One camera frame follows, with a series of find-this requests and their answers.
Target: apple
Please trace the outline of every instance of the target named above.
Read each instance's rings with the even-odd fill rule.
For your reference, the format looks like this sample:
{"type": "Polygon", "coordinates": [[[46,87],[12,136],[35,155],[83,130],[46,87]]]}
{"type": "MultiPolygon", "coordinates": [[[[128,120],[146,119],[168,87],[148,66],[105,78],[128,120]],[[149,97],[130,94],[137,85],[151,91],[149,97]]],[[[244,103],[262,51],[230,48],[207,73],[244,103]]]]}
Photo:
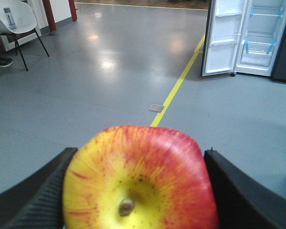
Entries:
{"type": "Polygon", "coordinates": [[[165,127],[100,132],[71,160],[63,184],[67,229],[217,229],[201,149],[165,127]]]}

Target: red pillar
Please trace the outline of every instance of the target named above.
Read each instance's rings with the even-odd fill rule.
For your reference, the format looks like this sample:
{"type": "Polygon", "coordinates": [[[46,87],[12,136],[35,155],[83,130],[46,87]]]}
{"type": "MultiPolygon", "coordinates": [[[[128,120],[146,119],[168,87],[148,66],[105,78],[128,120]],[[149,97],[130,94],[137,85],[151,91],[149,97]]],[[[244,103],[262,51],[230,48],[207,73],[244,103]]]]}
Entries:
{"type": "Polygon", "coordinates": [[[77,14],[76,14],[76,8],[75,8],[74,0],[69,0],[69,5],[70,5],[70,10],[71,10],[72,20],[76,21],[77,20],[77,14]]]}
{"type": "Polygon", "coordinates": [[[50,32],[57,31],[50,0],[42,0],[42,2],[48,19],[50,32]]]}

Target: refrigerator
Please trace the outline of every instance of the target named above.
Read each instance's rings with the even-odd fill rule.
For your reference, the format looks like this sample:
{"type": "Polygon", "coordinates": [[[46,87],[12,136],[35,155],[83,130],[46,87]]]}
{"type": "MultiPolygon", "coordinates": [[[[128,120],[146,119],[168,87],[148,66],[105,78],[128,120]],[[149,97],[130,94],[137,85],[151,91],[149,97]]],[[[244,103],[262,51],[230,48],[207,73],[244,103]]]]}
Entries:
{"type": "Polygon", "coordinates": [[[286,0],[212,0],[201,76],[271,76],[286,27],[286,0]]]}

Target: open refrigerator door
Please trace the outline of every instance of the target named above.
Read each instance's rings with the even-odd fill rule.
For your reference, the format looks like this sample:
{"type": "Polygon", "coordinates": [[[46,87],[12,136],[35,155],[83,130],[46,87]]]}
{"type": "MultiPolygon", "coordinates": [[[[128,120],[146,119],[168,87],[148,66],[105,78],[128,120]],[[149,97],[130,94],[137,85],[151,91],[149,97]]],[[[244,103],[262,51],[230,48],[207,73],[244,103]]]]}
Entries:
{"type": "Polygon", "coordinates": [[[201,76],[235,71],[247,0],[213,0],[210,3],[201,76]]]}

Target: person's foot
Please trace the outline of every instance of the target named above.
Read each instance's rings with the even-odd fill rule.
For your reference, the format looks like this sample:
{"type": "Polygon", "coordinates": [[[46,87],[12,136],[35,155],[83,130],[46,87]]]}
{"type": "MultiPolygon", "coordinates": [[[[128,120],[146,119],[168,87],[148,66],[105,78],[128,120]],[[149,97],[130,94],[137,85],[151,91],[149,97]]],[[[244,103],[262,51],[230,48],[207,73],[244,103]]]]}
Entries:
{"type": "Polygon", "coordinates": [[[8,67],[11,65],[11,63],[13,63],[13,59],[12,58],[3,58],[0,57],[0,67],[8,67]]]}

